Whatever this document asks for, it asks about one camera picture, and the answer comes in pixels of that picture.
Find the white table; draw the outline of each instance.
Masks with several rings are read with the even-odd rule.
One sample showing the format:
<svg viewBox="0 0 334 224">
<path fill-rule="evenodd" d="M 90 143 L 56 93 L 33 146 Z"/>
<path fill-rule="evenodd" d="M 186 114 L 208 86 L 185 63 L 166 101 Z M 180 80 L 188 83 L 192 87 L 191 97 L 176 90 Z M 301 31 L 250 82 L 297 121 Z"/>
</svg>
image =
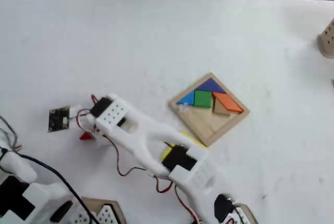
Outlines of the white table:
<svg viewBox="0 0 334 224">
<path fill-rule="evenodd" d="M 210 148 L 238 199 L 260 223 L 334 219 L 334 60 L 315 43 L 333 2 L 0 0 L 0 7 L 1 115 L 22 152 L 54 166 L 81 195 L 119 201 L 129 224 L 188 224 L 173 192 L 156 193 L 140 171 L 117 175 L 112 147 L 80 142 L 79 130 L 47 133 L 48 111 L 90 106 L 92 92 L 113 91 L 185 129 L 167 101 L 212 71 L 251 112 Z M 134 164 L 121 150 L 122 169 Z M 40 178 L 55 180 L 44 170 Z"/>
</svg>

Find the tangram puzzle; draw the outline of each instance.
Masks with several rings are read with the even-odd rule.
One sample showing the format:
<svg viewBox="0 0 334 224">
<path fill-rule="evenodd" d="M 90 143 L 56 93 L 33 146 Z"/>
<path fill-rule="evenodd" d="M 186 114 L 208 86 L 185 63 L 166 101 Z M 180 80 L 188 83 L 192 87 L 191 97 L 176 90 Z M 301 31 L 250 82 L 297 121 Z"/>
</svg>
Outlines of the tangram puzzle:
<svg viewBox="0 0 334 224">
<path fill-rule="evenodd" d="M 249 114 L 248 108 L 212 73 L 172 99 L 170 107 L 206 146 Z"/>
</svg>

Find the yellow object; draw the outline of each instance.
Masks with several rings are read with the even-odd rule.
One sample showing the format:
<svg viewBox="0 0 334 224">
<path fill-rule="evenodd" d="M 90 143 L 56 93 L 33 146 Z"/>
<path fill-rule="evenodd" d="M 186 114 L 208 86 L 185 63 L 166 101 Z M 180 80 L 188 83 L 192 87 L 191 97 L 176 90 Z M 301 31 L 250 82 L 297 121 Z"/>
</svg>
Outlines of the yellow object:
<svg viewBox="0 0 334 224">
<path fill-rule="evenodd" d="M 188 135 L 186 132 L 181 131 L 180 132 L 182 135 L 188 137 L 189 139 L 191 139 L 193 142 L 195 142 L 196 144 L 200 145 L 201 147 L 206 148 L 206 146 L 204 146 L 201 142 L 199 142 L 198 140 L 192 138 L 190 135 Z M 161 160 L 163 160 L 164 158 L 166 158 L 166 156 L 172 151 L 171 147 L 168 147 L 161 155 Z"/>
</svg>

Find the green square piece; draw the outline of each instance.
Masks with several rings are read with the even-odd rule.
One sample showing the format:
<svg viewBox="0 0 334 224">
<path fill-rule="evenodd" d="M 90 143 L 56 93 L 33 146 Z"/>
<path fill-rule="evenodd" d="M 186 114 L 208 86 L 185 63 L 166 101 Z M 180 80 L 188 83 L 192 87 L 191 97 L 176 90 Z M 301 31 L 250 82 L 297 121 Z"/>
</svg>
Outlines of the green square piece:
<svg viewBox="0 0 334 224">
<path fill-rule="evenodd" d="M 194 106 L 199 108 L 210 108 L 211 92 L 195 90 Z"/>
</svg>

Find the blue triangle piece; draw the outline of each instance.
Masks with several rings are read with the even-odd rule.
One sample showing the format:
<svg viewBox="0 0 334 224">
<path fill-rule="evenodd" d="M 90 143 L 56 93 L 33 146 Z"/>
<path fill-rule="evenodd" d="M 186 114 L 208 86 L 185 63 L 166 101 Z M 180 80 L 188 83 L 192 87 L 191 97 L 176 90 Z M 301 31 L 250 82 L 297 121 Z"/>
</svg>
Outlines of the blue triangle piece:
<svg viewBox="0 0 334 224">
<path fill-rule="evenodd" d="M 217 82 L 215 82 L 212 78 L 209 78 L 206 82 L 202 83 L 195 90 L 208 91 L 208 92 L 221 92 L 226 93 L 224 89 L 222 89 Z"/>
<path fill-rule="evenodd" d="M 183 97 L 177 104 L 194 105 L 194 91 Z"/>
</svg>

